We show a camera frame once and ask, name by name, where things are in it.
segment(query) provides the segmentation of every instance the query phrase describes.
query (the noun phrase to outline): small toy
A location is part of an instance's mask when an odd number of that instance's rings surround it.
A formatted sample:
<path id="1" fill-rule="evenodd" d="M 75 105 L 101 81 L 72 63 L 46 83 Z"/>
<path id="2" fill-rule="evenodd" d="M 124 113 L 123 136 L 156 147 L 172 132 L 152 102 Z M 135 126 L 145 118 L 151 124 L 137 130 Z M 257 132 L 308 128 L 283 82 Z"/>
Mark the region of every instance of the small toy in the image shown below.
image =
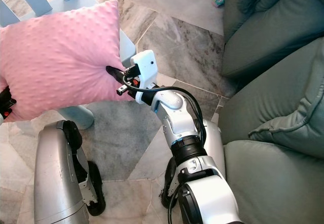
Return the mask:
<path id="1" fill-rule="evenodd" d="M 224 3 L 225 0 L 213 0 L 213 5 L 217 8 L 220 7 L 221 5 L 224 5 Z"/>

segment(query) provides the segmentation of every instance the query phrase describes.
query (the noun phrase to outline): marble floor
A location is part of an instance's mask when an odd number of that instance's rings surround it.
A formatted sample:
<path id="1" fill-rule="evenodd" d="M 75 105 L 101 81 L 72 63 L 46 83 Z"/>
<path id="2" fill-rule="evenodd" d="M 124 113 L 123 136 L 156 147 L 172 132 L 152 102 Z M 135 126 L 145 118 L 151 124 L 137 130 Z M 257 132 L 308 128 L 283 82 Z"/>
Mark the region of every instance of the marble floor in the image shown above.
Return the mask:
<path id="1" fill-rule="evenodd" d="M 24 0 L 4 1 L 18 16 L 30 11 Z M 154 50 L 158 84 L 190 91 L 204 118 L 217 122 L 218 112 L 236 91 L 236 83 L 219 73 L 222 10 L 208 7 L 209 0 L 118 2 L 120 27 L 137 51 Z M 87 108 L 95 122 L 81 131 L 83 149 L 100 169 L 107 202 L 104 213 L 90 216 L 90 223 L 167 223 L 159 195 L 171 151 L 161 123 L 149 107 L 135 102 L 96 102 Z M 46 124 L 60 119 L 56 111 L 48 111 L 31 121 L 0 126 L 0 224 L 34 223 L 37 135 Z M 178 205 L 173 213 L 174 223 L 182 223 Z"/>

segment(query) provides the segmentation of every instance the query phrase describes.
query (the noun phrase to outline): green sofa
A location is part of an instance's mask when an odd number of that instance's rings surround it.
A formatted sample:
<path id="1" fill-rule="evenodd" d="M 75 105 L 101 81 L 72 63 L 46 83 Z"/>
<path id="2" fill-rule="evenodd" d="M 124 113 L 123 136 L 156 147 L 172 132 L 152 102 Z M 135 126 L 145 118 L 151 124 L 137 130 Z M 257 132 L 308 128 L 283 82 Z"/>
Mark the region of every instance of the green sofa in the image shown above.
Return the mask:
<path id="1" fill-rule="evenodd" d="M 226 0 L 222 74 L 248 80 L 324 36 L 324 0 Z"/>

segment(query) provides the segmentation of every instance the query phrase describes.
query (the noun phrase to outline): silver robot leg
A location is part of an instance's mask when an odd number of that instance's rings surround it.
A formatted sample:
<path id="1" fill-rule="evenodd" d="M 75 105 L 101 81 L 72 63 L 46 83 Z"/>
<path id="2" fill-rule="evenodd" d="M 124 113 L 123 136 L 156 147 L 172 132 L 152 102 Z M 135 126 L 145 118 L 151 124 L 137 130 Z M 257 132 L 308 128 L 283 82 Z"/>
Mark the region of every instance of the silver robot leg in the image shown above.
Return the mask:
<path id="1" fill-rule="evenodd" d="M 35 224 L 88 224 L 105 209 L 99 170 L 81 148 L 72 121 L 49 124 L 38 135 L 34 177 Z"/>

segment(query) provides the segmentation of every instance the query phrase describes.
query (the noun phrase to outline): chair leg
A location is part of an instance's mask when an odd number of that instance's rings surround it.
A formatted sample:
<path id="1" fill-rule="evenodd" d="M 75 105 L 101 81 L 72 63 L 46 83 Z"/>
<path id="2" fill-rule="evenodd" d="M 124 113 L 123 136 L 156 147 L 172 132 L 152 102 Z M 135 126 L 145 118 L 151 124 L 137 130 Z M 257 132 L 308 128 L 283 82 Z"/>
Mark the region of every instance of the chair leg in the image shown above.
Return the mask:
<path id="1" fill-rule="evenodd" d="M 78 129 L 89 128 L 93 121 L 93 113 L 83 106 L 72 106 L 57 110 L 65 119 L 74 121 Z"/>

